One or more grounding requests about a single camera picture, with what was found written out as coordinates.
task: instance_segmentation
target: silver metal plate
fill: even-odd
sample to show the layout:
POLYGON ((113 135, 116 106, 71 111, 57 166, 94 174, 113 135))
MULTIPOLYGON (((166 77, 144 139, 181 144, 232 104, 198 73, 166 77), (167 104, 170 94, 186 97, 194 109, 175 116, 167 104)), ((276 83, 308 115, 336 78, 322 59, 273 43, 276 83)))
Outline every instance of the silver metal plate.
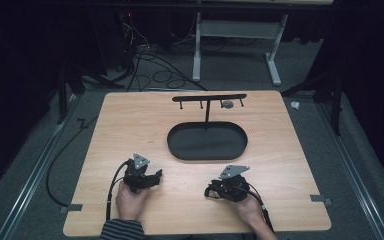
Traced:
POLYGON ((220 174, 220 179, 231 178, 249 170, 249 166, 227 165, 220 174))
POLYGON ((137 153, 133 154, 133 159, 135 161, 135 168, 136 169, 142 168, 143 166, 148 165, 148 163, 149 163, 148 159, 142 157, 141 155, 139 155, 137 153))

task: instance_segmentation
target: metal bracket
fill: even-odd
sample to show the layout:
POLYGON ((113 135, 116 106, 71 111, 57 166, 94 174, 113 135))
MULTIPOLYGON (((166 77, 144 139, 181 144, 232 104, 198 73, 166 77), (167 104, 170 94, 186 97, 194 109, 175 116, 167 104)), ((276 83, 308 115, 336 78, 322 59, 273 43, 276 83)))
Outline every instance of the metal bracket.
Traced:
POLYGON ((323 195, 310 195, 312 202, 323 202, 326 207, 332 206, 333 202, 330 198, 325 198, 323 195))
POLYGON ((68 207, 62 207, 60 209, 60 213, 67 213, 67 212, 81 212, 83 208, 83 204, 70 204, 68 207))
POLYGON ((143 166, 148 165, 148 163, 150 162, 148 159, 142 157, 141 155, 139 155, 137 153, 133 154, 133 159, 135 161, 135 169, 140 169, 143 166))
POLYGON ((249 170, 249 166, 227 165, 219 179, 231 178, 249 170))

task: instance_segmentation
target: dark background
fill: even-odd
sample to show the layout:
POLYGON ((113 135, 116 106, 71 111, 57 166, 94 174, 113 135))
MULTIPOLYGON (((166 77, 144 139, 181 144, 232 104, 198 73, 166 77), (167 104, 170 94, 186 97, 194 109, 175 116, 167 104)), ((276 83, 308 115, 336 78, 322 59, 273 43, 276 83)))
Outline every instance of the dark background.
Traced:
MULTIPOLYGON (((334 3, 341 7, 362 4, 334 3)), ((308 79, 326 71, 340 73, 344 92, 384 166, 384 1, 364 1, 364 7, 368 8, 336 15, 290 14, 283 41, 299 38, 305 44, 325 39, 308 79)), ((67 11, 38 1, 0 0, 0 178, 29 130, 48 111, 61 66, 74 62, 105 74, 106 68, 122 65, 124 59, 109 50, 113 46, 114 53, 122 51, 117 44, 118 26, 111 20, 114 11, 105 11, 67 11)), ((151 42, 169 48, 171 33, 187 34, 193 15, 133 11, 133 17, 151 42)), ((258 20, 261 16, 248 17, 258 20)))

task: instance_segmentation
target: white desk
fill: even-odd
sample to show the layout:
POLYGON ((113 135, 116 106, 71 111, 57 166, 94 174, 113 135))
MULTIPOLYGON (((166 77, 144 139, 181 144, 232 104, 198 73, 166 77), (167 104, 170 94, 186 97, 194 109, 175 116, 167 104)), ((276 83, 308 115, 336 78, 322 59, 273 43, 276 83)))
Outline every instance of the white desk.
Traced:
MULTIPOLYGON (((333 0, 216 0, 216 2, 329 5, 332 4, 333 0)), ((196 15, 196 38, 192 80, 197 82, 201 80, 201 37, 264 38, 273 39, 271 52, 264 54, 273 85, 280 86, 282 84, 274 58, 286 26, 288 19, 287 14, 283 14, 279 22, 203 20, 201 19, 201 13, 198 12, 196 15)))

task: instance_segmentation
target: gray carpet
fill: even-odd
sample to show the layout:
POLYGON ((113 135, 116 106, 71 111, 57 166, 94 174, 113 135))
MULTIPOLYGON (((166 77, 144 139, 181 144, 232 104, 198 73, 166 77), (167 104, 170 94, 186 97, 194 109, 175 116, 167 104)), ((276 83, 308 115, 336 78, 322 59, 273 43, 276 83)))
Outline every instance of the gray carpet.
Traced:
MULTIPOLYGON (((204 48, 208 51, 202 54, 200 84, 208 90, 283 91, 305 79, 320 46, 320 43, 306 45, 298 42, 282 43, 276 56, 276 64, 283 84, 281 87, 274 87, 261 57, 262 52, 270 50, 270 42, 248 43, 249 40, 237 41, 217 52, 212 50, 218 49, 219 46, 205 45, 204 48)), ((182 47, 185 49, 173 48, 170 51, 153 47, 150 53, 163 57, 189 77, 192 75, 193 51, 185 45, 182 47)), ((152 78, 154 73, 161 70, 163 70, 161 66, 144 60, 140 61, 137 74, 152 78)), ((132 90, 142 88, 147 81, 146 77, 140 77, 138 84, 135 79, 132 90)), ((148 87, 153 90, 167 88, 167 83, 152 81, 148 87)), ((98 116, 105 94, 115 91, 92 85, 86 85, 86 88, 86 93, 78 96, 80 98, 78 105, 62 131, 51 158, 57 157, 60 149, 79 131, 80 122, 77 119, 85 119, 88 122, 98 116)), ((198 89, 191 83, 186 83, 182 88, 198 89)), ((330 134, 329 125, 323 121, 319 105, 314 104, 309 96, 311 92, 301 92, 299 95, 284 98, 284 101, 319 190, 333 202, 332 205, 326 206, 332 228, 323 232, 277 232, 277 235, 283 240, 377 239, 344 170, 343 160, 330 134), (291 101, 300 102, 299 110, 290 107, 291 101)), ((343 99, 340 119, 341 139, 346 144, 349 155, 384 219, 384 170, 368 144, 364 131, 356 121, 346 96, 343 99)), ((57 96, 50 105, 51 110, 31 131, 28 140, 0 182, 0 229, 56 127, 59 118, 57 96)), ((51 190, 64 203, 69 203, 73 196, 93 129, 94 124, 89 129, 83 130, 58 156, 52 168, 51 190)), ((35 189, 24 215, 17 224, 13 239, 68 239, 62 232, 66 215, 60 213, 60 206, 49 198, 45 188, 45 177, 35 189)), ((226 236, 212 237, 227 239, 226 236)))

